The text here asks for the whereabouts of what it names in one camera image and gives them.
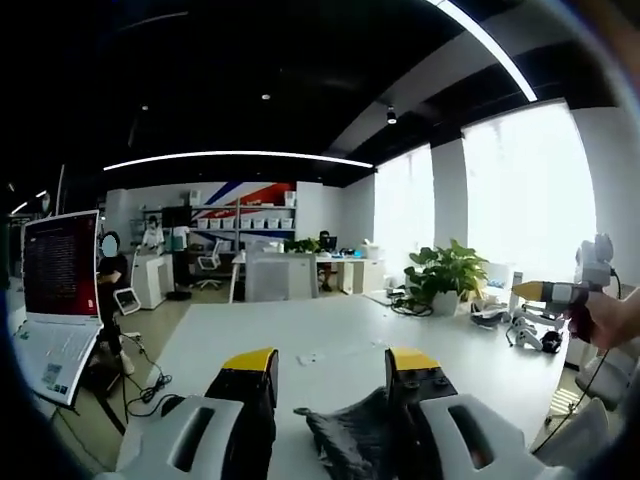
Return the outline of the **person's right hand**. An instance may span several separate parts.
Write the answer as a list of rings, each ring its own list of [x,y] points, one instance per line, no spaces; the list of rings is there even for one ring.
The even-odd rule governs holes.
[[[617,348],[639,336],[639,289],[624,300],[590,292],[584,305],[566,314],[573,336],[599,349]]]

